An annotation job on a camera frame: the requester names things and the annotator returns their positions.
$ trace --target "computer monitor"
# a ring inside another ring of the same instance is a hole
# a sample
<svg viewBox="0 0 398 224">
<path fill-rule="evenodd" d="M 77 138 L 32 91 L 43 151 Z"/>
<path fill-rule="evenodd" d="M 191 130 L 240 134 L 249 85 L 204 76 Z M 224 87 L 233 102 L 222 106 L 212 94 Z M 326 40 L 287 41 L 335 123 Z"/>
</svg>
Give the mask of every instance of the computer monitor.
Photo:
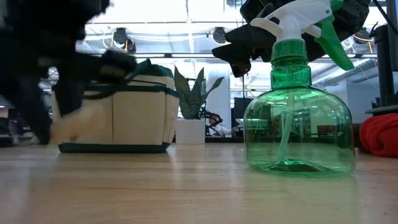
<svg viewBox="0 0 398 224">
<path fill-rule="evenodd" d="M 234 115 L 235 119 L 243 119 L 244 112 L 249 104 L 252 102 L 252 98 L 234 98 Z"/>
</svg>

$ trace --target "spray bottle neck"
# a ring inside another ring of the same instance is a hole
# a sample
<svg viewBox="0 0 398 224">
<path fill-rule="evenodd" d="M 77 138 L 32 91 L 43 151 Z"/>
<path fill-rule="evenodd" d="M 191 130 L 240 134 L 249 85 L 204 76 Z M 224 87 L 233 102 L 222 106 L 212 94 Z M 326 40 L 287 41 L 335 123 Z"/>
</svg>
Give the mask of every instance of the spray bottle neck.
<svg viewBox="0 0 398 224">
<path fill-rule="evenodd" d="M 272 63 L 271 71 L 272 89 L 290 87 L 310 87 L 311 68 L 303 57 L 287 57 Z"/>
<path fill-rule="evenodd" d="M 311 86 L 311 68 L 303 39 L 276 42 L 272 48 L 271 64 L 273 89 Z"/>
</svg>

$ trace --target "potted plant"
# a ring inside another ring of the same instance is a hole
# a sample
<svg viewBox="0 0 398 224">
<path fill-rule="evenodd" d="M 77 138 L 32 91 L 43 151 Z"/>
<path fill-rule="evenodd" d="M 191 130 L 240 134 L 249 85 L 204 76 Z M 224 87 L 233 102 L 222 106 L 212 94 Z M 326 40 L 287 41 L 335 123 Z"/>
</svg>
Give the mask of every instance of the potted plant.
<svg viewBox="0 0 398 224">
<path fill-rule="evenodd" d="M 217 79 L 213 86 L 206 91 L 204 68 L 200 70 L 195 84 L 190 89 L 188 79 L 175 67 L 175 89 L 180 94 L 180 110 L 184 119 L 177 121 L 175 142 L 177 144 L 204 144 L 205 120 L 199 117 L 201 106 L 206 102 L 207 96 L 223 81 L 224 77 Z"/>
</svg>

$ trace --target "spray bottle trigger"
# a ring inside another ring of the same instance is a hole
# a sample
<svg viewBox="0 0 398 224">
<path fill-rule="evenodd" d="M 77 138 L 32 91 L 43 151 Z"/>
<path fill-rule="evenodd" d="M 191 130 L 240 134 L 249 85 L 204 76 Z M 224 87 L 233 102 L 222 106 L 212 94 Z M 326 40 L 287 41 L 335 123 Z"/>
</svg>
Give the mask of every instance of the spray bottle trigger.
<svg viewBox="0 0 398 224">
<path fill-rule="evenodd" d="M 278 24 L 265 18 L 255 18 L 250 22 L 250 25 L 264 29 L 276 37 L 278 36 L 279 32 L 282 31 L 282 28 L 280 28 Z"/>
<path fill-rule="evenodd" d="M 315 38 L 326 54 L 343 70 L 351 70 L 354 68 L 353 62 L 347 56 L 343 46 L 341 46 L 340 40 L 333 28 L 332 22 L 335 20 L 333 16 L 330 16 L 319 23 L 317 26 L 321 28 L 322 33 L 319 38 Z"/>
</svg>

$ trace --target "spray bottle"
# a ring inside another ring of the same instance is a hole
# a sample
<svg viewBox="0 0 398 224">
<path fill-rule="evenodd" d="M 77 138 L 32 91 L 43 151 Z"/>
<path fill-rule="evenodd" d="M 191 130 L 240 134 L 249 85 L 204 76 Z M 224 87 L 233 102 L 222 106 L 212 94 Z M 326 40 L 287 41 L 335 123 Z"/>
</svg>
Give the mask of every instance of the spray bottle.
<svg viewBox="0 0 398 224">
<path fill-rule="evenodd" d="M 272 90 L 258 96 L 244 117 L 245 158 L 275 174 L 324 177 L 355 167 L 352 119 L 346 104 L 311 87 L 302 34 L 314 36 L 343 70 L 354 68 L 333 28 L 343 0 L 296 0 L 251 25 L 277 37 L 272 48 Z M 277 18 L 279 24 L 272 22 Z"/>
</svg>

